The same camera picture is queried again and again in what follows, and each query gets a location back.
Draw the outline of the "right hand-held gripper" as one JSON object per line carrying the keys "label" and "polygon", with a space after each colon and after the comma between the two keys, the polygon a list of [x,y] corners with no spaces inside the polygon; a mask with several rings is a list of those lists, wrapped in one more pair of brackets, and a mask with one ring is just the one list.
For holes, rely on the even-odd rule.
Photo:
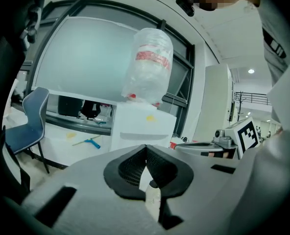
{"label": "right hand-held gripper", "polygon": [[210,153],[223,154],[223,149],[235,149],[241,159],[246,150],[260,145],[253,118],[240,120],[224,130],[216,130],[213,142],[186,142],[177,144],[175,150],[191,155],[208,156]]}

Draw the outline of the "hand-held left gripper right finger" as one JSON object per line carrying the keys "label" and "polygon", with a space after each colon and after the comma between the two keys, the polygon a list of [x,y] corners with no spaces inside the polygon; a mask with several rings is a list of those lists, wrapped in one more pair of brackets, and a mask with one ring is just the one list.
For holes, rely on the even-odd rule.
{"label": "hand-held left gripper right finger", "polygon": [[147,229],[225,229],[222,188],[232,174],[215,166],[235,169],[237,162],[148,145],[146,165],[161,193],[159,219],[147,213]]}

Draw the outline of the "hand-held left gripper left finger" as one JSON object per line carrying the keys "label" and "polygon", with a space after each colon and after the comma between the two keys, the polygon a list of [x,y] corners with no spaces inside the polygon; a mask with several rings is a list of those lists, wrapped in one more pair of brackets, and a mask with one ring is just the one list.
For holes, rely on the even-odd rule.
{"label": "hand-held left gripper left finger", "polygon": [[107,164],[132,151],[119,149],[80,160],[56,173],[33,190],[21,207],[38,219],[50,200],[57,201],[63,187],[75,194],[63,208],[52,230],[60,235],[164,235],[164,228],[154,221],[144,201],[123,199],[108,187],[103,171]]}

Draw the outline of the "white water dispenser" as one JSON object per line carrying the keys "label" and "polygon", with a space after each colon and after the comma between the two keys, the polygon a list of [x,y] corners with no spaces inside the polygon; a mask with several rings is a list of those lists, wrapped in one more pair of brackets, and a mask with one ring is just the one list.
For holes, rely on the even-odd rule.
{"label": "white water dispenser", "polygon": [[113,112],[110,151],[149,144],[169,147],[176,117],[147,103],[119,102]]}

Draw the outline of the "cream locker cabinet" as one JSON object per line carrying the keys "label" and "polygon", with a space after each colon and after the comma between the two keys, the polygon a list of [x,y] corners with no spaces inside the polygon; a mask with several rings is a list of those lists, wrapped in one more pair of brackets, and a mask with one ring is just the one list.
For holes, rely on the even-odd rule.
{"label": "cream locker cabinet", "polygon": [[211,141],[215,131],[230,125],[233,81],[227,64],[206,68],[205,88],[196,131],[199,141]]}

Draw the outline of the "person's right hand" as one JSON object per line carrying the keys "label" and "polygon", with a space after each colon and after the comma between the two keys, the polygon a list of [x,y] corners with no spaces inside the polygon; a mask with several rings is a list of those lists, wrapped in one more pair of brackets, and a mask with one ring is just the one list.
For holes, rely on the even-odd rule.
{"label": "person's right hand", "polygon": [[200,155],[206,157],[228,158],[229,152],[201,152]]}

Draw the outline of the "black swivel chair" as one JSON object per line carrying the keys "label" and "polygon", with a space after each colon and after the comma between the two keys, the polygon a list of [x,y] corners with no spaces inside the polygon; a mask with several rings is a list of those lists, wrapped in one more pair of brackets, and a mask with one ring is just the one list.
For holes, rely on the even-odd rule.
{"label": "black swivel chair", "polygon": [[87,118],[95,118],[97,117],[100,112],[101,104],[99,102],[85,100],[84,105],[81,109],[81,113]]}

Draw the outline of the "black metal railing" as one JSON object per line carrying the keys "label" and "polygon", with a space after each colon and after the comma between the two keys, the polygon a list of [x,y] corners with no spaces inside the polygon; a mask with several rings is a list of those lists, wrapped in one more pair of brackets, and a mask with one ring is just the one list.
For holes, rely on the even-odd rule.
{"label": "black metal railing", "polygon": [[235,100],[241,103],[248,102],[271,106],[271,102],[266,94],[235,92]]}

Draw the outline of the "large clear water bottle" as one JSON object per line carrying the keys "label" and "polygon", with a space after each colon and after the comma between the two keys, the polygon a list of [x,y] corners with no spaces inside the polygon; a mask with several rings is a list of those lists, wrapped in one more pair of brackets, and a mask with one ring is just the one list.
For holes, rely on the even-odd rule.
{"label": "large clear water bottle", "polygon": [[167,93],[173,63],[173,44],[162,30],[144,28],[133,38],[121,95],[159,106]]}

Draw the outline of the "blue chair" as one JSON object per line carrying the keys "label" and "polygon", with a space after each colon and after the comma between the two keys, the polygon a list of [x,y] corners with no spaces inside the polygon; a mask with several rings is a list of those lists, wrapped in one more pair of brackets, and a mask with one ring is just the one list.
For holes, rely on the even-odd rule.
{"label": "blue chair", "polygon": [[47,162],[44,158],[41,140],[45,137],[46,111],[49,91],[37,87],[22,102],[27,123],[6,129],[5,142],[14,155],[37,145],[46,172],[49,173]]}

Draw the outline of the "frosted white window panel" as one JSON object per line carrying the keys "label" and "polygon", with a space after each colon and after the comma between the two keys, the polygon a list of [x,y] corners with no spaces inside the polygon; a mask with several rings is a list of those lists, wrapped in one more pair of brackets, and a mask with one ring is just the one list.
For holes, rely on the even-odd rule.
{"label": "frosted white window panel", "polygon": [[65,18],[41,54],[32,88],[111,105],[122,102],[136,33],[136,29],[113,21]]}

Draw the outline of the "black window frame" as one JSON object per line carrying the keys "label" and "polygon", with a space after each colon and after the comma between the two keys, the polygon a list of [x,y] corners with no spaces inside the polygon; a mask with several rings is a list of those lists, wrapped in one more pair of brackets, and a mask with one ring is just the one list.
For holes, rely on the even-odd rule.
{"label": "black window frame", "polygon": [[27,57],[17,75],[17,78],[24,83],[23,95],[26,96],[31,91],[32,78],[35,74],[33,62],[37,61],[37,55],[45,48],[49,35],[54,32],[58,22],[67,16],[90,16],[113,20],[136,29],[149,26],[167,33],[175,50],[169,88],[167,94],[163,96],[161,109],[169,109],[170,112],[175,112],[177,120],[174,135],[179,137],[184,129],[193,88],[195,46],[167,25],[165,20],[123,3],[109,0],[49,2],[42,12],[37,40],[29,48]]}

